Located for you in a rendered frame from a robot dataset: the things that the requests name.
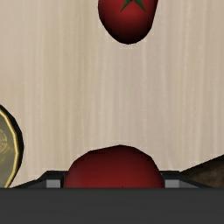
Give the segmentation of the black plate with gold rim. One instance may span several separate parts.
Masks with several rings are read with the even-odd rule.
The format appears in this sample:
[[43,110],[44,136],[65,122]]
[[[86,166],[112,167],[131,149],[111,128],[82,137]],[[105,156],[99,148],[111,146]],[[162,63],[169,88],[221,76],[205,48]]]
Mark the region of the black plate with gold rim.
[[16,119],[0,105],[0,188],[8,188],[22,164],[24,140]]

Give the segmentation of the brown cutting board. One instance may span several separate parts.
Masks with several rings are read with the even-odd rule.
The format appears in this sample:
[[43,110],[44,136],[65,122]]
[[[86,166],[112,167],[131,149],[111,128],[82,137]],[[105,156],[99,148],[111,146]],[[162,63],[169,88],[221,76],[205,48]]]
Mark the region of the brown cutting board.
[[181,172],[190,180],[213,188],[224,188],[224,154]]

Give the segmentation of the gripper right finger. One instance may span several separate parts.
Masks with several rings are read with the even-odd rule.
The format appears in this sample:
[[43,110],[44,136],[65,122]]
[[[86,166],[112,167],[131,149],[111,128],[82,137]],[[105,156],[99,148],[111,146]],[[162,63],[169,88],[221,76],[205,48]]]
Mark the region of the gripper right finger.
[[180,171],[161,171],[166,188],[204,188],[205,186],[196,181],[187,179]]

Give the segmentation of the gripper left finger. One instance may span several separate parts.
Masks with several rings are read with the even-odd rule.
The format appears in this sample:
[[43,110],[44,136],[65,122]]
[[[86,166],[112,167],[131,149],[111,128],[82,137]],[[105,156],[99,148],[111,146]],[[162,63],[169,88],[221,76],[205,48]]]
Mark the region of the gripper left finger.
[[46,171],[37,179],[17,185],[17,188],[62,188],[66,174],[66,171]]

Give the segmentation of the red tomato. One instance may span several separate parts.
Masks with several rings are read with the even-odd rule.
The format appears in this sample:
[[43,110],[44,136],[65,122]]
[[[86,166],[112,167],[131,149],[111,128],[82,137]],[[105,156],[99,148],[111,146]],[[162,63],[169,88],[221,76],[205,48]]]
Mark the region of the red tomato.
[[64,180],[64,188],[163,188],[153,159],[137,148],[117,145],[91,150],[77,158]]
[[98,0],[102,25],[116,41],[131,45],[151,30],[158,0]]

